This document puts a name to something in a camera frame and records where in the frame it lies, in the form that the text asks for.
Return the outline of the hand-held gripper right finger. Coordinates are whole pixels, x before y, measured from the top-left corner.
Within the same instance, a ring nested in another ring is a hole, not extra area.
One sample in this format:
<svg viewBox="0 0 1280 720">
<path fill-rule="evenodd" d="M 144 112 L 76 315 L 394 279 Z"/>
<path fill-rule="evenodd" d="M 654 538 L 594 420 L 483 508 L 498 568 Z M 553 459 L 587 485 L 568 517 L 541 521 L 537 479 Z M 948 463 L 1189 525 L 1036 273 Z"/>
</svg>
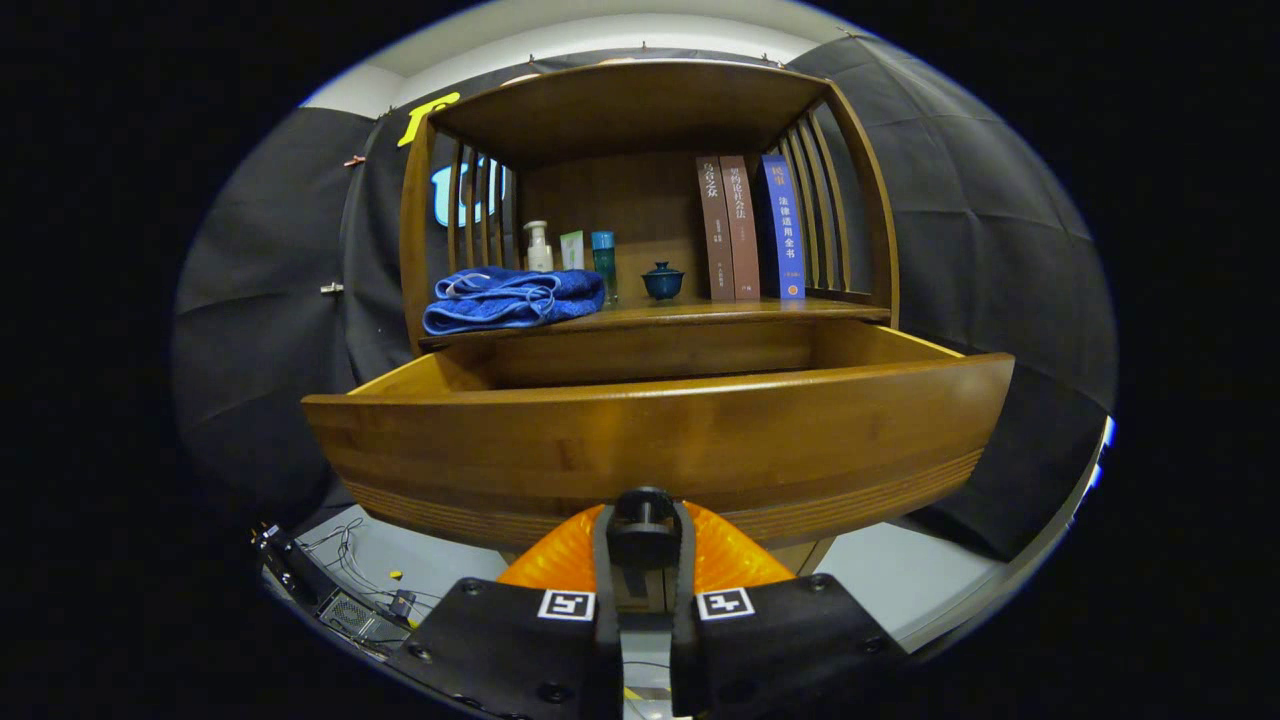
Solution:
<svg viewBox="0 0 1280 720">
<path fill-rule="evenodd" d="M 909 652 L 831 574 L 800 577 L 696 503 L 681 528 L 669 679 L 678 716 L 849 719 Z"/>
</svg>

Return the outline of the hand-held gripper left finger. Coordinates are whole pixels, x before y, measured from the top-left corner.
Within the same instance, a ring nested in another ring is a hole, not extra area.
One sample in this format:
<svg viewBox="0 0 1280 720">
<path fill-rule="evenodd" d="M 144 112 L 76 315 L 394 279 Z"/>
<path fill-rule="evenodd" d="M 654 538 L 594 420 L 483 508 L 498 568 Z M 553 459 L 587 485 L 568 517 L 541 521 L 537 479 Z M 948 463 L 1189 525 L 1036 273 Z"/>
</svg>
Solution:
<svg viewBox="0 0 1280 720">
<path fill-rule="evenodd" d="M 465 577 L 387 665 L 461 719 L 621 719 L 623 661 L 609 532 L 637 503 L 603 507 L 588 542 L 595 591 Z"/>
</svg>

